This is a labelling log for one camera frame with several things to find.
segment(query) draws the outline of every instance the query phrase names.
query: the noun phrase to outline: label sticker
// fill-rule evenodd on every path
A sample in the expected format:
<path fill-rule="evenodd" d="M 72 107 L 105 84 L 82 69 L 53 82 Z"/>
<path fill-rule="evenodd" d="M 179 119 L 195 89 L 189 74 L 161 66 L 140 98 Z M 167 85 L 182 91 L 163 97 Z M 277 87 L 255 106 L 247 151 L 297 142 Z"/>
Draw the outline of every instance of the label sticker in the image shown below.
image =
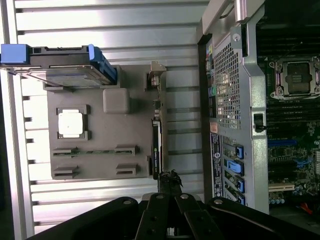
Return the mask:
<path fill-rule="evenodd" d="M 220 136 L 211 133 L 211 158 L 212 158 L 212 194 L 213 197 L 220 197 L 222 188 L 222 160 Z"/>

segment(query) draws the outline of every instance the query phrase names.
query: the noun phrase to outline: cpu socket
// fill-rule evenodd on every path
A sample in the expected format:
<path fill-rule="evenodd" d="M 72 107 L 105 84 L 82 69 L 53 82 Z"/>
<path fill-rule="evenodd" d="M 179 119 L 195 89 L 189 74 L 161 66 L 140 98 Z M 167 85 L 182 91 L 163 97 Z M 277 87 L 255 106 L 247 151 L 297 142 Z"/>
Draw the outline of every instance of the cpu socket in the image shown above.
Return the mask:
<path fill-rule="evenodd" d="M 285 58 L 272 61 L 275 91 L 271 97 L 278 100 L 315 99 L 320 96 L 319 68 L 317 58 Z"/>

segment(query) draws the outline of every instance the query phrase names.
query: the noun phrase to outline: hard drive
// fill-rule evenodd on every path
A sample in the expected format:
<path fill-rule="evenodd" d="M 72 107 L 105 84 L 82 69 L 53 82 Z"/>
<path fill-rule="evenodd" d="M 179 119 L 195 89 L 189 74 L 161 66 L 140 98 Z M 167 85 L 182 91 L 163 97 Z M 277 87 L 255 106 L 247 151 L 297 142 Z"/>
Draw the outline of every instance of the hard drive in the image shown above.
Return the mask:
<path fill-rule="evenodd" d="M 117 71 L 92 44 L 77 48 L 1 45 L 1 69 L 50 86 L 99 88 L 117 84 Z"/>

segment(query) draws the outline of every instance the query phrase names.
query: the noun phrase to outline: metal mesh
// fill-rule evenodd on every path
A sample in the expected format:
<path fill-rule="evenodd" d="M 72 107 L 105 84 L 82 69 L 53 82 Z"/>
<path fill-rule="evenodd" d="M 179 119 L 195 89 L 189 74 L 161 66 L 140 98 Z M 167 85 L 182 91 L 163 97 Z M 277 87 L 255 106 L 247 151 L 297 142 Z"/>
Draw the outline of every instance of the metal mesh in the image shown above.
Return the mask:
<path fill-rule="evenodd" d="M 224 128 L 241 129 L 239 60 L 229 43 L 213 59 L 217 118 Z"/>

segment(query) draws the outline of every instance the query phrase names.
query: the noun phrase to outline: corrugated metal surface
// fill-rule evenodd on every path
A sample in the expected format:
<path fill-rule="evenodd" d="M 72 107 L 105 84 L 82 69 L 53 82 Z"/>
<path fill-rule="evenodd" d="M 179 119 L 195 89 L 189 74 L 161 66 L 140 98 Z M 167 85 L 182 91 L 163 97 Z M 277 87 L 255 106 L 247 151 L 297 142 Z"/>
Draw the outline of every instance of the corrugated metal surface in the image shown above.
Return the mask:
<path fill-rule="evenodd" d="M 15 1 L 18 43 L 75 47 L 94 44 L 112 64 L 159 61 L 168 67 L 169 166 L 184 191 L 203 197 L 196 25 L 208 0 Z M 35 233 L 119 196 L 156 192 L 150 178 L 52 180 L 46 92 L 22 80 L 27 158 Z"/>

